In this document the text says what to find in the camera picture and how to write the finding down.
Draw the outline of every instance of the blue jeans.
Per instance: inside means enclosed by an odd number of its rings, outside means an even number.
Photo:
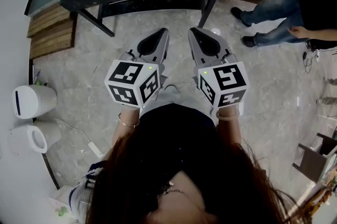
[[[254,42],[257,46],[276,45],[283,42],[302,43],[307,39],[298,39],[288,32],[292,26],[304,27],[299,0],[263,0],[251,12],[243,11],[241,19],[247,24],[257,24],[280,18],[285,20],[271,32],[256,33]]]

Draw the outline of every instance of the table leg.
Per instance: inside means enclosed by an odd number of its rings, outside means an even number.
[[[97,19],[92,14],[90,14],[86,9],[80,9],[77,10],[77,12],[83,16],[85,19],[90,21],[92,24],[94,24],[97,28],[102,30],[104,33],[106,33],[110,37],[114,37],[115,34],[109,30],[105,25],[103,25],[102,20]]]
[[[208,18],[208,16],[210,15],[210,12],[212,11],[212,8],[214,6],[214,4],[216,3],[216,0],[208,0],[205,8],[203,10],[201,10],[201,19],[199,21],[199,25],[198,28],[202,28],[205,25],[205,22]]]

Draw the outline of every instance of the gray chair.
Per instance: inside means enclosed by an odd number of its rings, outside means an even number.
[[[323,138],[320,148],[314,151],[303,144],[299,144],[298,147],[304,149],[304,155],[299,166],[293,163],[294,168],[315,183],[322,179],[329,160],[337,151],[337,140],[319,133],[317,133],[317,136]]]

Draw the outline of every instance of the wooden step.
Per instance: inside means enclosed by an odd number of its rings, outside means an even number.
[[[54,25],[32,38],[30,59],[74,47],[77,19]]]
[[[29,24],[27,37],[33,38],[54,26],[70,20],[72,20],[71,13],[59,4],[54,4],[32,18]]]

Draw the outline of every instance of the gray floor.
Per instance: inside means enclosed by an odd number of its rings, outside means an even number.
[[[336,125],[335,120],[319,116],[336,115],[336,108],[315,103],[323,94],[337,95],[322,79],[324,75],[334,76],[332,70],[337,63],[332,59],[335,56],[331,56],[331,52],[321,53],[319,63],[313,60],[312,70],[306,74],[302,63],[304,44],[246,48],[240,41],[242,36],[267,32],[280,21],[245,28],[230,15],[233,6],[246,10],[254,7],[245,2],[221,0],[205,28],[218,28],[237,58],[245,64],[251,89],[240,116],[243,138],[274,185],[298,198],[309,180],[291,166],[297,144],[312,145],[317,131],[332,135]],[[48,115],[84,130],[101,151],[107,152],[121,108],[112,101],[104,86],[107,70],[136,36],[158,27],[170,30],[165,61],[169,83],[177,83],[182,94],[194,96],[208,111],[209,105],[191,80],[194,61],[187,41],[188,29],[197,25],[200,16],[199,11],[180,10],[109,17],[104,23],[115,30],[114,38],[79,17],[75,48],[34,61],[41,69],[43,81],[49,82],[58,94],[58,104]],[[48,150],[47,156],[60,185],[74,186],[98,159],[81,132],[71,130],[62,122],[60,126],[62,139]]]

